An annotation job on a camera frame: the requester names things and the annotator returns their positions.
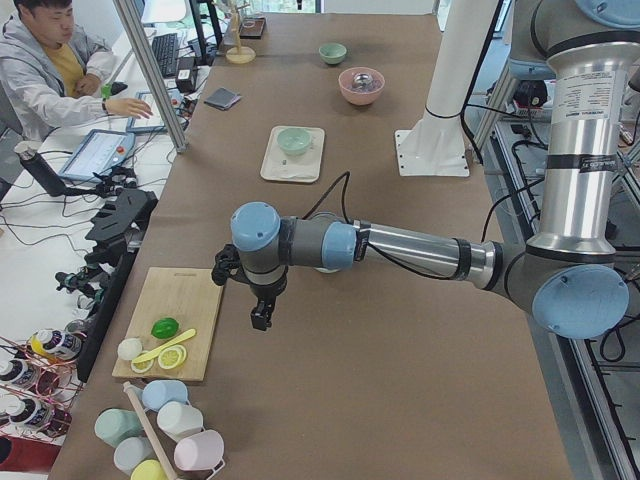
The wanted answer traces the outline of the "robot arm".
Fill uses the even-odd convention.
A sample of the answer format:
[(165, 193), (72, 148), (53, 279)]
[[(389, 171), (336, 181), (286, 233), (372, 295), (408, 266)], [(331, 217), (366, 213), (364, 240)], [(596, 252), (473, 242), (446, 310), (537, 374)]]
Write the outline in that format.
[(375, 252), (419, 276), (503, 296), (559, 336), (603, 334), (629, 305), (605, 230), (620, 109), (638, 57), (635, 1), (515, 3), (511, 73), (555, 82), (540, 223), (524, 247), (437, 237), (318, 207), (283, 217), (250, 202), (231, 217), (232, 240), (216, 255), (213, 281), (247, 284), (257, 298), (252, 325), (266, 330), (290, 267), (335, 272)]

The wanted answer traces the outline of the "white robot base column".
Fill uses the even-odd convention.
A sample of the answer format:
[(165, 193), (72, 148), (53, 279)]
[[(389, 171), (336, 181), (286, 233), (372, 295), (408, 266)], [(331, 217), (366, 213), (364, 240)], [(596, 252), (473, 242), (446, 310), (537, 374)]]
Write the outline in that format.
[(492, 37), (497, 0), (451, 3), (422, 118), (395, 132), (399, 174), (467, 177), (463, 107), (485, 42)]

